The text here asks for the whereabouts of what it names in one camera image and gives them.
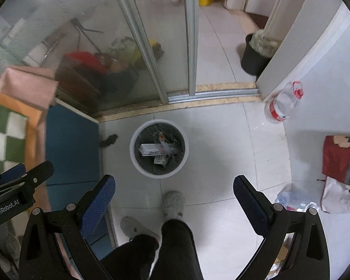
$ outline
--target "black trash can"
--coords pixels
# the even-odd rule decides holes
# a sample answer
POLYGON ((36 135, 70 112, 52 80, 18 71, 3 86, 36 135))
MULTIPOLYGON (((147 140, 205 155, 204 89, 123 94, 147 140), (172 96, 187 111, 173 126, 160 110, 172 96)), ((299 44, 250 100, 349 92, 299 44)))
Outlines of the black trash can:
POLYGON ((246 47, 243 58, 241 60, 241 67, 248 74, 252 74, 253 76, 259 76, 272 58, 260 55, 250 46, 249 42, 252 39, 252 37, 253 34, 250 33, 245 38, 246 47))

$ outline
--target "large clear plastic bottle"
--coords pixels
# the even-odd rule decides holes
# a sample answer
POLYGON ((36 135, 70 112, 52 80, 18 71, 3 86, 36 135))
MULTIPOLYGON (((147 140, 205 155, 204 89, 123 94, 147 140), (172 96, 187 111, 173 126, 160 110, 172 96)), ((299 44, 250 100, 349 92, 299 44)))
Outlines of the large clear plastic bottle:
POLYGON ((303 96, 302 83, 288 83, 272 101, 266 103, 265 115, 271 123, 280 123, 289 118, 303 96))

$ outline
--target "tiled floor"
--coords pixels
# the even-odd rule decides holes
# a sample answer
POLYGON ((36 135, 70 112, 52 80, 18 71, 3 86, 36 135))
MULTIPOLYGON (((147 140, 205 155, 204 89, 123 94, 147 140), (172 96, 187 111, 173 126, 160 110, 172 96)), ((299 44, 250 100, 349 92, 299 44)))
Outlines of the tiled floor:
POLYGON ((126 215, 160 233, 162 196, 177 190, 186 200, 184 221, 193 231, 205 280, 235 279, 260 240, 233 195, 234 178, 244 174, 273 200, 291 180, 284 128, 267 123, 263 106, 199 107, 102 123, 105 137, 118 135, 103 151, 104 171, 116 179, 110 212, 118 245, 128 241, 119 227, 126 215), (153 118, 174 121, 189 139, 184 167, 161 180, 141 175, 129 154, 133 132, 153 118))
POLYGON ((245 37, 240 21, 222 2, 200 7, 197 85, 255 82, 240 64, 245 37))

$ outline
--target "person's leg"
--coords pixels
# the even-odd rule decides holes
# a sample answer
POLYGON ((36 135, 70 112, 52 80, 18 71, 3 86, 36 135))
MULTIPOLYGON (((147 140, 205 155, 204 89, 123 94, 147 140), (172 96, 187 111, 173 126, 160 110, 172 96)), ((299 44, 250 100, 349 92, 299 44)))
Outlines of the person's leg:
POLYGON ((158 249, 158 235, 135 219, 125 217, 120 223, 130 242, 118 247, 101 260, 114 280, 147 280, 158 249))
POLYGON ((150 280, 203 280, 193 234, 181 221, 184 198, 178 192, 163 199, 162 246, 150 280))

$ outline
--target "green and white checkered pattern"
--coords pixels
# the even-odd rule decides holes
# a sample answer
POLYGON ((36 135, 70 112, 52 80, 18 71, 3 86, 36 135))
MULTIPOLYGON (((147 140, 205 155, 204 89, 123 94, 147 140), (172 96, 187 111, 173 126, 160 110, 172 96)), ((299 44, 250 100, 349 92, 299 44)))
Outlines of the green and white checkered pattern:
POLYGON ((24 163, 27 120, 0 105, 0 173, 24 163))

